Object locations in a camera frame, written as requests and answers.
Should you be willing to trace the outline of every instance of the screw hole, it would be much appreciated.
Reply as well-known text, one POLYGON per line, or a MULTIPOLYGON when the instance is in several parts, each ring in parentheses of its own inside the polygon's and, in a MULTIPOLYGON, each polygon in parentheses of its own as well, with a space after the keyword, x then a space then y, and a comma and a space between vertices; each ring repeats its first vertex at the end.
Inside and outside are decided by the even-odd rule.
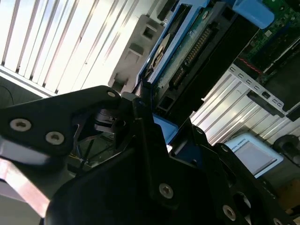
POLYGON ((18 122, 18 123, 16 123, 16 126, 24 128, 24 127, 26 127, 26 124, 24 122, 18 122))
POLYGON ((57 141, 58 141, 58 140, 60 139, 60 137, 59 137, 58 135, 52 135, 52 136, 51 136, 51 139, 54 139, 54 140, 57 140, 57 141))

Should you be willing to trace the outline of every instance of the cable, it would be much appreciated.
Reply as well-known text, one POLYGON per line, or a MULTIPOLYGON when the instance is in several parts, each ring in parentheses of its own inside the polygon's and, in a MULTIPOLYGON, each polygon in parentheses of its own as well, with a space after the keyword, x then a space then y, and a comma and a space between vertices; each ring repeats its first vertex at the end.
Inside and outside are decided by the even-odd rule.
POLYGON ((103 152, 105 152, 105 151, 111 149, 112 147, 113 147, 113 145, 110 145, 110 146, 108 146, 107 148, 103 149, 102 151, 96 153, 95 155, 93 155, 92 157, 89 158, 89 161, 90 161, 92 158, 95 158, 95 157, 101 155, 103 152))
POLYGON ((83 159, 82 159, 82 161, 80 163, 80 167, 78 169, 78 173, 76 174, 76 176, 80 175, 83 172, 84 164, 86 163, 86 161, 88 159, 88 156, 89 156, 91 148, 93 147, 94 141, 95 141, 95 139, 93 139, 93 140, 90 141, 90 143, 88 145, 88 148, 86 149, 86 152, 84 154, 84 157, 83 157, 83 159))
POLYGON ((10 95, 10 97, 11 97, 11 102, 12 102, 12 105, 14 105, 14 104, 15 104, 15 102, 14 102, 14 98, 13 98, 13 95, 11 94, 10 90, 9 90, 7 87, 5 87, 5 86, 2 86, 2 85, 0 85, 0 87, 2 87, 2 88, 4 88, 5 90, 7 90, 7 91, 8 91, 8 93, 9 93, 9 95, 10 95))
POLYGON ((258 70, 257 68, 255 68, 254 66, 250 65, 246 60, 238 57, 239 60, 243 61, 249 68, 253 69, 254 71, 258 72, 259 74, 261 74, 262 72, 260 70, 258 70))
POLYGON ((79 158, 83 158, 83 152, 81 151, 80 145, 77 145, 76 151, 79 158))

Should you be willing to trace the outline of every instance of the green circuit board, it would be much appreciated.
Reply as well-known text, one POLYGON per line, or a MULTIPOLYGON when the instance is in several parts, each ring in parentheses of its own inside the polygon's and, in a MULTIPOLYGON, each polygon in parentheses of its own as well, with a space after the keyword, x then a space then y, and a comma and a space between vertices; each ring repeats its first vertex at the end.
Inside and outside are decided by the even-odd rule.
POLYGON ((185 60, 185 57, 188 56, 190 50, 198 39, 199 33, 206 25, 206 23, 203 22, 202 17, 207 11, 209 12, 210 10, 210 8, 204 10, 196 18, 188 34, 184 37, 178 49, 165 67, 160 79, 156 82, 154 87, 154 96, 156 96, 163 89, 163 87, 169 83, 174 73, 179 69, 180 65, 185 60))
POLYGON ((263 0, 263 3, 274 13, 275 20, 269 27, 259 30, 243 52, 244 58, 254 64, 252 59, 255 55, 269 41, 275 39, 278 33, 285 33, 290 36, 290 39, 295 39, 294 36, 300 34, 300 13, 295 12, 284 0, 263 0))

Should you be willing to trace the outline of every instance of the blue plastic latch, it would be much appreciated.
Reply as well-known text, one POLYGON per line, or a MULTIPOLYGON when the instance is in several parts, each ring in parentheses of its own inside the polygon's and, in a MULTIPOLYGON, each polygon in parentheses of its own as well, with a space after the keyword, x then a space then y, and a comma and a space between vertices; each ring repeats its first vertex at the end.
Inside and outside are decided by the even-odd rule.
POLYGON ((154 122, 160 125, 161 129, 163 130, 163 135, 165 138, 165 143, 168 144, 174 138, 174 136, 178 132, 178 126, 153 114, 154 122))
POLYGON ((259 0, 236 0, 232 9, 260 29, 269 26, 275 18, 274 14, 259 0))

